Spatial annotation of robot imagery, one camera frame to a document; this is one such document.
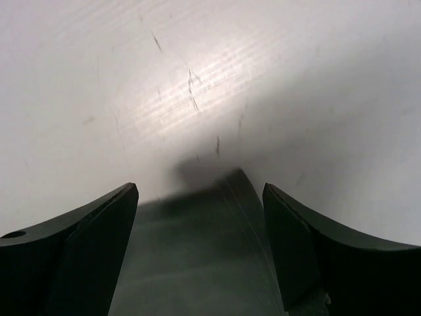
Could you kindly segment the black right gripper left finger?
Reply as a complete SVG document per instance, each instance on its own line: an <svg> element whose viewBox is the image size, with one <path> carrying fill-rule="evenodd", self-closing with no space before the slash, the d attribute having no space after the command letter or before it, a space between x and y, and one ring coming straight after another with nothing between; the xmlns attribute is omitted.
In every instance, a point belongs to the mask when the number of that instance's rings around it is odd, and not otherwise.
<svg viewBox="0 0 421 316"><path fill-rule="evenodd" d="M108 315L137 211L127 183L1 237L2 315Z"/></svg>

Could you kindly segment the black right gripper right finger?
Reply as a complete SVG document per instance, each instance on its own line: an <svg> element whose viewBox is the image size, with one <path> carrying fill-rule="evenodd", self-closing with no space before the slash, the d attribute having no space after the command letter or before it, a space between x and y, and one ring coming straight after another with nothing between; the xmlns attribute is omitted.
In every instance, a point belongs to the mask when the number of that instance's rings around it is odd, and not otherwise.
<svg viewBox="0 0 421 316"><path fill-rule="evenodd" d="M420 314L420 247L352 229L273 184L262 201L286 311L320 288L328 315Z"/></svg>

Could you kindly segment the dark grey t-shirt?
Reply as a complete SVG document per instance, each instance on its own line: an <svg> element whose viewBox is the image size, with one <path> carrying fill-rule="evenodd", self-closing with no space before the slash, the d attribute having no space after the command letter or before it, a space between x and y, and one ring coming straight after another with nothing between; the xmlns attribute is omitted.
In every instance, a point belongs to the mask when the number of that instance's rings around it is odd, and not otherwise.
<svg viewBox="0 0 421 316"><path fill-rule="evenodd" d="M285 313L262 204L242 170L139 205L109 313Z"/></svg>

